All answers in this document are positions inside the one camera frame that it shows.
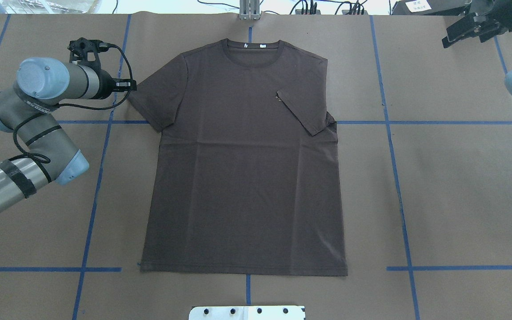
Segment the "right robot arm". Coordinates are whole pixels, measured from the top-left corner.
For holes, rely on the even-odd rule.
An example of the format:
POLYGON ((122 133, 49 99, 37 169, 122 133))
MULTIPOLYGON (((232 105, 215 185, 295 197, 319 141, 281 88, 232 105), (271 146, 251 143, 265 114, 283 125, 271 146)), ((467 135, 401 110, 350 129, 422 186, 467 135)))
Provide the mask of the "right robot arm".
MULTIPOLYGON (((466 0, 463 17, 446 28, 443 48, 467 38, 485 43, 498 35, 512 32, 512 0, 466 0)), ((504 77, 504 85, 512 95, 512 70, 504 77)))

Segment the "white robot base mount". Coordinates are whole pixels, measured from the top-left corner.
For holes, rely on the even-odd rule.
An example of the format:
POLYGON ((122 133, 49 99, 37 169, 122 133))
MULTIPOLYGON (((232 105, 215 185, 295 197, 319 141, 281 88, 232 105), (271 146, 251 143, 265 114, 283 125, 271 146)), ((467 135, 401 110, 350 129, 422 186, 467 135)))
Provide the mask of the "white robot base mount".
POLYGON ((188 315, 189 320, 305 320, 304 306, 197 306, 188 315))

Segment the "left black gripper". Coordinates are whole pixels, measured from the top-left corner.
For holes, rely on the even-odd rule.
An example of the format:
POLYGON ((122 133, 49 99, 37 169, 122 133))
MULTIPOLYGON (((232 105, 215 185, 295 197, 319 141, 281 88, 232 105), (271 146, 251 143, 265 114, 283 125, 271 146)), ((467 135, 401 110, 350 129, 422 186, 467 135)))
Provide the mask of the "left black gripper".
MULTIPOLYGON (((79 38, 71 40, 68 45, 69 63, 89 67, 95 72, 101 70, 98 55, 108 51, 108 44, 98 39, 79 38)), ((114 78, 115 92, 132 92, 137 90, 137 82, 133 78, 114 78)))

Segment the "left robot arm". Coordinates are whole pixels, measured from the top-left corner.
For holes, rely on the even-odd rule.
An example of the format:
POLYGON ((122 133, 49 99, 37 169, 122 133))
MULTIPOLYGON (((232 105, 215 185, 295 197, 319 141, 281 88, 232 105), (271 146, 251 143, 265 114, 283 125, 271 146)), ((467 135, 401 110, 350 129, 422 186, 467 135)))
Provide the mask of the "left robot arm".
POLYGON ((103 100, 124 93, 126 101, 137 83, 133 73, 114 78, 101 67, 99 54, 118 45, 79 38, 68 45, 69 61, 29 57, 16 80, 0 91, 0 131, 12 134, 19 154, 0 162, 0 213, 35 195, 53 182, 65 185, 81 176, 89 162, 52 113, 62 107, 85 109, 72 100, 103 100))

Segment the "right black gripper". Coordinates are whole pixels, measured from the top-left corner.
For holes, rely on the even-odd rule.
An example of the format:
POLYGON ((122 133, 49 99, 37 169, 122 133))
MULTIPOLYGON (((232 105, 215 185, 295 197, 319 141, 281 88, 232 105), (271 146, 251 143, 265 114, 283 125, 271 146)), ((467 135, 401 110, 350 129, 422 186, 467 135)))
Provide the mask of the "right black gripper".
POLYGON ((475 37, 484 43, 512 31, 512 0, 472 0, 470 10, 471 13, 446 28, 443 48, 475 37))

